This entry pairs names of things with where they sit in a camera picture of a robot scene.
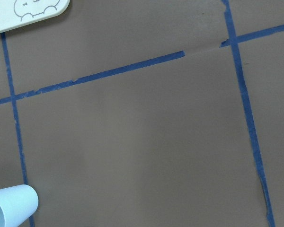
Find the light blue cup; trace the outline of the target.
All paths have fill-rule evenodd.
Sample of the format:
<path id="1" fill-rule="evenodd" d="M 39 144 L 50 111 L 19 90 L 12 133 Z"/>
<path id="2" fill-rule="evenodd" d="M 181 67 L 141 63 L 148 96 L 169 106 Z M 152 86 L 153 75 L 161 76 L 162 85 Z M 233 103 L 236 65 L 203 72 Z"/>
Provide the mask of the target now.
<path id="1" fill-rule="evenodd" d="M 0 227 L 18 227 L 37 210 L 36 191 L 22 184 L 0 189 Z"/>

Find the white bear tray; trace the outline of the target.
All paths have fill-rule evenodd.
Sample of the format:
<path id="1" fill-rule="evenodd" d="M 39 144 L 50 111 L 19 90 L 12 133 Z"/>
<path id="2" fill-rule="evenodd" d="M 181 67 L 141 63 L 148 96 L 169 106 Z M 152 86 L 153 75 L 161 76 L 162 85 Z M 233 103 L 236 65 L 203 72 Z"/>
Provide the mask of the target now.
<path id="1" fill-rule="evenodd" d="M 62 14 L 70 0 L 0 0 L 0 33 Z"/>

